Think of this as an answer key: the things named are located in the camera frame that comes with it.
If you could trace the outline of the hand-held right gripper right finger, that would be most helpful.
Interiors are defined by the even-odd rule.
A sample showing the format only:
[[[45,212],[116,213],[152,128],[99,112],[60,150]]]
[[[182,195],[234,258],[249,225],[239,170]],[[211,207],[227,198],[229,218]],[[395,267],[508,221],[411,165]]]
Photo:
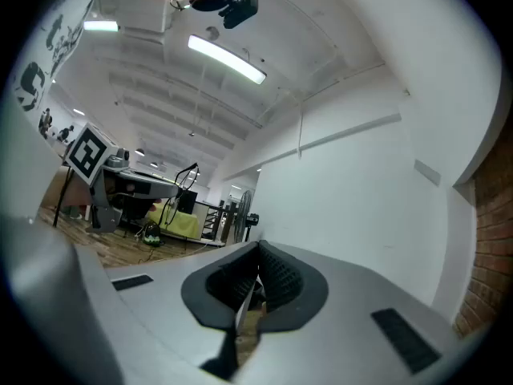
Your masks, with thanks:
[[[396,310],[439,355],[455,351],[450,323],[382,275],[291,245],[276,247],[311,265],[328,283],[325,305],[301,329],[263,334],[239,370],[239,385],[404,385],[407,365],[372,319]]]

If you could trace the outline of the long ceiling light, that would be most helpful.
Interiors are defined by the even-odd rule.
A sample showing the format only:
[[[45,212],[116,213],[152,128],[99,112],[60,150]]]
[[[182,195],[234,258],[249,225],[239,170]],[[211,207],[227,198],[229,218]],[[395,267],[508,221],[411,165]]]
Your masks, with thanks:
[[[261,85],[267,77],[263,71],[254,67],[249,61],[197,35],[189,36],[188,47],[224,64],[258,85]]]

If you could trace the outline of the yellow-green cloth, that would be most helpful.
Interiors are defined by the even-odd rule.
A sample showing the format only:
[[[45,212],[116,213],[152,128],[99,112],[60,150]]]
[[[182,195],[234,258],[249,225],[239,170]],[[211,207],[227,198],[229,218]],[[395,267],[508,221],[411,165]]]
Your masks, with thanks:
[[[200,239],[199,221],[195,214],[177,212],[173,208],[166,208],[163,213],[161,207],[157,207],[148,214],[148,218],[159,224],[164,233],[187,239]]]

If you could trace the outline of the round thin-framed black eyeglasses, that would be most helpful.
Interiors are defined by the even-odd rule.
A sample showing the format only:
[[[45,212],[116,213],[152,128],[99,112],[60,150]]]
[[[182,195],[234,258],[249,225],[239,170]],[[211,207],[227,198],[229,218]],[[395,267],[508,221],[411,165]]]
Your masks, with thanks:
[[[169,217],[171,215],[172,203],[176,203],[177,205],[179,204],[180,198],[194,185],[199,173],[200,170],[198,163],[194,163],[176,173],[174,182],[178,191],[175,196],[170,197],[165,201],[158,225],[161,225],[162,223],[169,225],[172,223],[176,216],[176,212],[178,211],[178,208],[175,208],[175,212],[172,217]]]

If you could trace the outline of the black monitor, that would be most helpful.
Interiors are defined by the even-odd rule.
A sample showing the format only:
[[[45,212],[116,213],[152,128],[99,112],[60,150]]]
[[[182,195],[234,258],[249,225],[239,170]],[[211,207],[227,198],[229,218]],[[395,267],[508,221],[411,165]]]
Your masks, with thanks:
[[[191,190],[185,190],[176,200],[176,208],[178,212],[191,215],[196,203],[197,193]]]

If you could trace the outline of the short ceiling light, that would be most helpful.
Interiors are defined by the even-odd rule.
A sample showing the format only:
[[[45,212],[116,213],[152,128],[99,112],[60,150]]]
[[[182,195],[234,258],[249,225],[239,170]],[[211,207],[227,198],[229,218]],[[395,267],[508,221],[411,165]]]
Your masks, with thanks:
[[[84,21],[83,28],[87,31],[117,32],[119,25],[116,21],[99,20]]]

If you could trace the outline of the green and black bag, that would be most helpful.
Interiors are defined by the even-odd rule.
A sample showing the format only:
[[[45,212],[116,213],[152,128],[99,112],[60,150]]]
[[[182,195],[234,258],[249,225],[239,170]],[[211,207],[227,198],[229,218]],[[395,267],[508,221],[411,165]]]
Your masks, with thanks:
[[[147,222],[142,229],[142,241],[151,247],[160,247],[162,245],[160,226],[154,221]]]

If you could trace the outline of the black floor fan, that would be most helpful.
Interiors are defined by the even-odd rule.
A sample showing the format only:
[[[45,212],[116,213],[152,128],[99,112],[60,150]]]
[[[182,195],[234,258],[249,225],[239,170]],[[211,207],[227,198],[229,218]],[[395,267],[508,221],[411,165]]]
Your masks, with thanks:
[[[252,192],[247,190],[243,193],[236,211],[234,221],[234,241],[236,243],[248,241],[251,228],[257,226],[260,216],[256,213],[250,213],[249,209],[252,203]]]

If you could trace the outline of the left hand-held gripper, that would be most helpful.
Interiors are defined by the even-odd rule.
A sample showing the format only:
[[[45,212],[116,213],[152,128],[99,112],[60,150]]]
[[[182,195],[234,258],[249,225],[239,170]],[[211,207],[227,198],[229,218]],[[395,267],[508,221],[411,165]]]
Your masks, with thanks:
[[[91,210],[92,233],[112,233],[123,210],[112,204],[117,195],[137,199],[177,197],[179,188],[161,176],[129,169],[130,153],[94,124],[87,123],[77,135],[65,162],[85,184]]]

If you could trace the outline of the dark wooden railing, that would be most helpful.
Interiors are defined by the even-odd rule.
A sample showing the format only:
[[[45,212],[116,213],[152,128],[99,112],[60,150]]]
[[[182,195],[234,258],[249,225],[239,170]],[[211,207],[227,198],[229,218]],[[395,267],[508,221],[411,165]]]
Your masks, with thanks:
[[[232,202],[224,207],[223,201],[219,206],[204,204],[208,210],[201,230],[202,238],[214,243],[225,244],[232,224],[236,218],[237,203]]]

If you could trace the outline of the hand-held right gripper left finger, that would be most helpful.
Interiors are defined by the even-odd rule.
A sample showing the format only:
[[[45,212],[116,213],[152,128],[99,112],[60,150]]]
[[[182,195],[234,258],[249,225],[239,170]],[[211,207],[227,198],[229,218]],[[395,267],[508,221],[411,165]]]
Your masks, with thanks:
[[[196,321],[184,305],[181,286],[189,274],[227,257],[243,246],[243,243],[238,243],[187,257],[110,268],[107,275],[112,281],[143,274],[151,278],[148,283],[121,290],[119,295],[150,334],[193,367],[201,367],[208,360],[218,357],[225,339],[235,351],[237,365],[241,366],[257,349],[256,328],[260,309],[250,310],[250,300],[245,299],[237,309],[234,319],[236,333],[231,337],[221,330],[201,326]]]

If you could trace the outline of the white ceiling air unit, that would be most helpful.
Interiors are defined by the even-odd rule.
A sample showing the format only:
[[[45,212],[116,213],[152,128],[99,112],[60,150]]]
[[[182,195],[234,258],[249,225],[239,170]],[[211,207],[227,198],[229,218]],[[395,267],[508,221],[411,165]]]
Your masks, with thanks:
[[[96,0],[98,14],[129,31],[162,34],[172,22],[174,9],[167,0]]]

